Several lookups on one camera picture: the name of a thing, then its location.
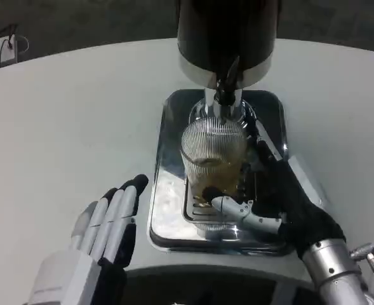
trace white robotic hand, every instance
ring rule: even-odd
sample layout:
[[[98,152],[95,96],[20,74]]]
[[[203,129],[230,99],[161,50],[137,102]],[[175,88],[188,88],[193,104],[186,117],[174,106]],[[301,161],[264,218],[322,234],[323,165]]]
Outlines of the white robotic hand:
[[[148,179],[110,189],[78,217],[69,249],[41,264],[28,305],[119,304],[136,238],[134,216]]]

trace cable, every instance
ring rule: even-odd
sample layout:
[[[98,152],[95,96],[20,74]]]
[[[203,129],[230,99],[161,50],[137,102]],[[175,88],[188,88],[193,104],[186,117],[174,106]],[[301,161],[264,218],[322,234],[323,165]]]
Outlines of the cable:
[[[0,34],[9,30],[9,39],[10,39],[11,36],[16,32],[17,27],[18,27],[18,24],[9,24],[6,27],[3,27],[2,29],[0,29]]]
[[[7,39],[4,39],[4,40],[2,41],[1,50],[0,50],[0,67],[1,67],[1,64],[2,64],[1,59],[2,59],[2,49],[3,49],[3,45],[4,45],[4,43],[7,42],[7,41],[8,41]]]
[[[27,45],[27,47],[26,47],[26,50],[24,50],[24,51],[20,51],[20,52],[19,52],[19,55],[21,55],[21,54],[26,53],[26,52],[29,50],[29,48],[30,48],[30,43],[29,43],[29,40],[28,40],[25,36],[23,36],[23,35],[17,35],[17,37],[21,37],[21,38],[23,38],[24,40],[26,40],[26,45]]]

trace gray floor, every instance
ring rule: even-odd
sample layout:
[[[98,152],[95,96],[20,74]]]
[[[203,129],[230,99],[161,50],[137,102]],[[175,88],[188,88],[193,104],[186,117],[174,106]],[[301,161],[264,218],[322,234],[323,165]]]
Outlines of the gray floor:
[[[374,50],[374,0],[283,0],[278,36]],[[99,44],[175,37],[174,0],[0,0],[0,28],[20,24],[21,59]]]

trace black cable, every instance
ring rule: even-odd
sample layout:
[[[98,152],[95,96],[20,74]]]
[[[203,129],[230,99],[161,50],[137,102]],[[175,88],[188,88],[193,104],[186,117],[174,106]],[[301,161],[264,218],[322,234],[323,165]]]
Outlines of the black cable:
[[[2,64],[1,59],[2,59],[2,49],[3,49],[3,45],[4,45],[4,43],[7,42],[7,41],[8,41],[7,39],[4,39],[4,40],[2,41],[1,50],[0,50],[0,67],[1,67],[1,64]]]
[[[9,30],[9,39],[10,39],[11,36],[16,32],[17,27],[18,27],[18,24],[9,24],[6,27],[3,27],[2,29],[0,29],[0,34]]]

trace beverage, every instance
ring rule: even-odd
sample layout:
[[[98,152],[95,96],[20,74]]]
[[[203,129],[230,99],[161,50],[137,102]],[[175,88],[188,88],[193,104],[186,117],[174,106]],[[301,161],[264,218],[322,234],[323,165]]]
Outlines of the beverage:
[[[241,163],[225,163],[221,159],[206,158],[197,160],[196,164],[211,168],[208,172],[196,175],[194,180],[189,180],[191,193],[198,203],[206,203],[201,195],[208,186],[215,186],[225,194],[233,195],[235,193]]]

